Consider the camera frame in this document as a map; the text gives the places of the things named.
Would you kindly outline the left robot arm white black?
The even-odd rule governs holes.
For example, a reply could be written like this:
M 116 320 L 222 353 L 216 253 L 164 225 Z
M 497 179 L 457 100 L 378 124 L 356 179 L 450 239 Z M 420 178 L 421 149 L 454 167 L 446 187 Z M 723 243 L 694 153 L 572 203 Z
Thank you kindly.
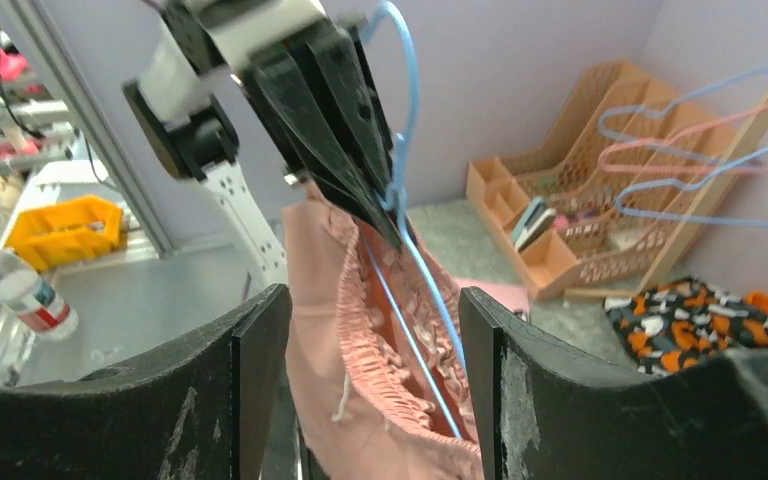
M 123 93 L 158 161 L 218 206 L 270 285 L 286 256 L 239 167 L 237 132 L 215 88 L 233 77 L 285 163 L 391 246 L 403 239 L 385 204 L 396 152 L 364 52 L 373 18 L 332 18 L 318 1 L 164 1 L 152 61 Z

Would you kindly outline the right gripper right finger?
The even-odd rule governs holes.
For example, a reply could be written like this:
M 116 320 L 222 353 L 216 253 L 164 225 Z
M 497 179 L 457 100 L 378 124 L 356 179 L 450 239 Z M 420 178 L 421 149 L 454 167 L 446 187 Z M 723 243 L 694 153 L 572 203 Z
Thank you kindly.
M 768 479 L 768 350 L 668 377 L 595 357 L 477 287 L 459 316 L 488 479 Z

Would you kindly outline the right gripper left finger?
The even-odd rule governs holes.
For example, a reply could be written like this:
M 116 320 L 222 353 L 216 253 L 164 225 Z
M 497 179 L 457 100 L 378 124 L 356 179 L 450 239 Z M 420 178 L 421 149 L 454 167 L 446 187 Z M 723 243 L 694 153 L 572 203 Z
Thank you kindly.
M 75 381 L 0 388 L 0 479 L 255 479 L 292 300 L 273 284 Z

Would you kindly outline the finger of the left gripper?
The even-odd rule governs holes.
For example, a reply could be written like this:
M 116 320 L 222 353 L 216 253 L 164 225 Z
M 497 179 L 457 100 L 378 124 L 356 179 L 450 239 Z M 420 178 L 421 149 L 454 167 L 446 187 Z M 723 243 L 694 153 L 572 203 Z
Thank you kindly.
M 376 199 L 393 179 L 393 141 L 356 23 L 315 23 L 297 44 L 306 167 L 328 199 Z
M 330 203 L 400 249 L 395 217 L 381 205 L 391 158 L 356 55 L 278 53 L 255 61 L 248 79 L 253 98 L 289 143 L 292 169 L 306 172 Z

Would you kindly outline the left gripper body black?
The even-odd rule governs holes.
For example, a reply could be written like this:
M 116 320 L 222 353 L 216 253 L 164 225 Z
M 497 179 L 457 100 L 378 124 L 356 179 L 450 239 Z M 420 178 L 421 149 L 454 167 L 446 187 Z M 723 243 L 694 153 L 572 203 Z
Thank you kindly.
M 169 1 L 160 11 L 158 42 L 158 157 L 178 179 L 199 179 L 205 165 L 233 160 L 238 136 L 214 96 L 223 73 L 236 75 L 255 111 L 293 174 L 294 155 L 266 108 L 254 99 L 248 79 L 258 59 L 288 53 L 297 58 L 303 31 L 331 19 L 318 1 Z

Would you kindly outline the pink shorts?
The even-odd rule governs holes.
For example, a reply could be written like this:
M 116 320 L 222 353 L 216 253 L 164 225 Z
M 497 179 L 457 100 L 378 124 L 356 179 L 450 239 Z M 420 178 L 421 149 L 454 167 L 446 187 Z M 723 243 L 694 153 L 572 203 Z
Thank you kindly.
M 282 212 L 293 302 L 286 370 L 330 479 L 480 479 L 467 374 L 444 318 L 462 281 L 394 250 L 313 185 Z

